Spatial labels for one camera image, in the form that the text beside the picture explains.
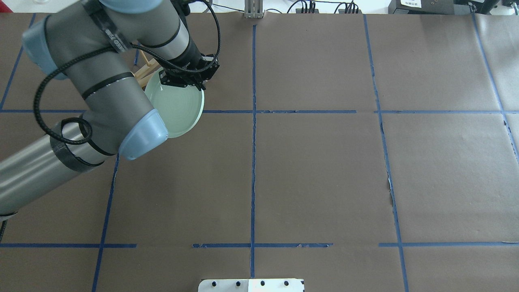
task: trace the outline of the light blue cap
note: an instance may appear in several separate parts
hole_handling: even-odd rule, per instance
[[[36,65],[38,65],[43,73],[49,75],[58,67],[49,52],[47,46],[47,39],[45,37],[45,22],[48,16],[36,24],[32,25],[31,28],[26,30],[22,35],[23,50]],[[60,73],[55,77],[56,79],[63,80],[68,77]]]
[[[168,129],[156,109],[151,110],[126,135],[119,147],[119,153],[128,160],[134,160],[168,139]]]
[[[128,14],[139,14],[157,8],[162,0],[99,0],[113,11]]]

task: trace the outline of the black box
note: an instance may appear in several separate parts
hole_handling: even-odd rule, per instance
[[[454,14],[454,0],[419,1],[421,1],[421,8],[402,5],[402,2],[407,2],[406,0],[391,0],[388,14]]]

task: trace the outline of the white bracket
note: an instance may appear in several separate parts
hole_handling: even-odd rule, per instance
[[[304,292],[303,279],[203,280],[198,292]]]
[[[263,18],[263,0],[245,0],[245,18]]]

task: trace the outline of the white metal plate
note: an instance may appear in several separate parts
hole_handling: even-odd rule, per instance
[[[303,292],[303,279],[203,280],[198,292]]]

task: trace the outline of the light green bowl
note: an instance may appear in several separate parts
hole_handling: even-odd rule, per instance
[[[159,68],[153,73],[144,92],[168,129],[168,138],[182,136],[191,130],[202,115],[203,90],[195,86],[167,86],[160,83]]]

